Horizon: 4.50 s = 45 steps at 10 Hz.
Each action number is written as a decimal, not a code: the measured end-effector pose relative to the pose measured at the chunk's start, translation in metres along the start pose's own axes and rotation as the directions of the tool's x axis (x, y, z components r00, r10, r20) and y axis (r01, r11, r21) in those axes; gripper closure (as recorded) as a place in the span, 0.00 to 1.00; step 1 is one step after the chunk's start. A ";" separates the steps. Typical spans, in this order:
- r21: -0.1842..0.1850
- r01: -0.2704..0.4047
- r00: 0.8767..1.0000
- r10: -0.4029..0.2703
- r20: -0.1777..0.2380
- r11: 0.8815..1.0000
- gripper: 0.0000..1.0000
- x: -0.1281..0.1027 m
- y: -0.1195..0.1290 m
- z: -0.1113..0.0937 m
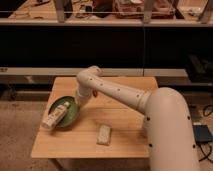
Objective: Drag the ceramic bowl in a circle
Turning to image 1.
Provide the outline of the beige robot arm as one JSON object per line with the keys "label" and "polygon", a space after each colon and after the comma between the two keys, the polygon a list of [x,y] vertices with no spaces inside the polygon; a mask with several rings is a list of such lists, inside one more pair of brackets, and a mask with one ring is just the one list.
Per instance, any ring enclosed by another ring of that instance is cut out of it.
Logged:
{"label": "beige robot arm", "polygon": [[150,171],[200,171],[192,120],[186,100],[172,88],[146,91],[104,80],[91,66],[77,76],[76,102],[84,106],[96,90],[145,116]]}

